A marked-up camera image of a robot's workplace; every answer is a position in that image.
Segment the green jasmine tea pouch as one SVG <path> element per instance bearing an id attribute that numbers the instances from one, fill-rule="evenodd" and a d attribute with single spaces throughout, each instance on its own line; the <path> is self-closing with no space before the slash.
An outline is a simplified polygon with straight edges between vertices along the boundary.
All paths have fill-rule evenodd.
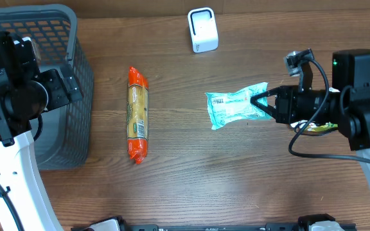
<path id="1" fill-rule="evenodd" d="M 328 132 L 329 130 L 337 129 L 338 125 L 333 123 L 315 124 L 310 123 L 305 132 Z"/>

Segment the white floral cream tube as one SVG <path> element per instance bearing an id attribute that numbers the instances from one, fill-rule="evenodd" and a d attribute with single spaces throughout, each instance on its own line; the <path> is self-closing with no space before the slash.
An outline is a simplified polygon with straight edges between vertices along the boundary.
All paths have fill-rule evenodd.
<path id="1" fill-rule="evenodd" d="M 299 122 L 294 122 L 294 123 L 290 124 L 290 127 L 295 128 L 297 125 L 299 125 L 299 127 L 302 128 L 305 123 L 306 123 L 306 120 L 302 120 L 302 121 L 299 121 Z"/>

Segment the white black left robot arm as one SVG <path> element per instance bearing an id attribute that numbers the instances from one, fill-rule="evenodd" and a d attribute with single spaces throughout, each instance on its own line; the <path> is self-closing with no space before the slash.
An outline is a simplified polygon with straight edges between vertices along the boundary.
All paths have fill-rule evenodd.
<path id="1" fill-rule="evenodd" d="M 70 74 L 41 71 L 33 42 L 0 31 L 0 224 L 4 230 L 60 230 L 35 157 L 31 120 L 81 100 Z"/>

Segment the teal snack packet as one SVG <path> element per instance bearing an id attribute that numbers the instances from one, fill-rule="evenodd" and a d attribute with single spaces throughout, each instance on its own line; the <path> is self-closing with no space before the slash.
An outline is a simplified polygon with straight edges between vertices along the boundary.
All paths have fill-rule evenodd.
<path id="1" fill-rule="evenodd" d="M 227 123 L 238 120 L 270 119 L 270 115 L 251 103 L 251 97 L 264 93 L 267 86 L 267 82 L 262 82 L 234 93 L 207 92 L 207 112 L 212 124 L 211 129 L 217 130 Z"/>

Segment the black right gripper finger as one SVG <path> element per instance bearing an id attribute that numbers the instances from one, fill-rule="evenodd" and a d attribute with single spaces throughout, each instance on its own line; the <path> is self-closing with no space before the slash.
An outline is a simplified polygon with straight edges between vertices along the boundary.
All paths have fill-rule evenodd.
<path id="1" fill-rule="evenodd" d="M 274 88 L 274 89 L 270 89 L 270 90 L 267 90 L 265 92 L 262 92 L 260 94 L 257 94 L 255 96 L 252 96 L 251 97 L 251 103 L 255 103 L 255 102 L 257 102 L 257 100 L 259 100 L 261 98 L 267 98 L 269 96 L 276 95 L 278 92 L 279 92 L 279 89 Z"/>
<path id="2" fill-rule="evenodd" d="M 270 105 L 264 105 L 260 103 L 258 99 L 251 99 L 251 104 L 255 107 L 259 108 L 261 111 L 266 113 L 268 116 L 272 118 L 276 118 L 276 109 Z"/>

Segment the orange spaghetti pasta packet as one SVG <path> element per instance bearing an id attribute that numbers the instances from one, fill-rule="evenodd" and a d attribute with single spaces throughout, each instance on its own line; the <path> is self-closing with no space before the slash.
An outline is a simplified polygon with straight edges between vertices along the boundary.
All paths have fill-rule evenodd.
<path id="1" fill-rule="evenodd" d="M 142 163 L 148 153 L 148 80 L 134 67 L 128 73 L 127 94 L 128 155 L 136 164 Z"/>

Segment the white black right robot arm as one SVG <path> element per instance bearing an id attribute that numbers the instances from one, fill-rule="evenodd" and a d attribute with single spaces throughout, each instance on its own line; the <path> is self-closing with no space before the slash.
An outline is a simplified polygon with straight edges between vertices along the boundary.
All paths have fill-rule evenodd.
<path id="1" fill-rule="evenodd" d="M 297 85 L 282 85 L 251 97 L 251 104 L 273 117 L 277 123 L 305 120 L 318 125 L 333 123 L 349 141 L 355 155 L 308 154 L 292 149 L 305 131 L 295 131 L 290 154 L 303 158 L 352 160 L 360 163 L 370 190 L 370 49 L 337 51 L 332 56 L 332 80 L 315 60 L 313 51 L 293 51 L 285 58 Z"/>

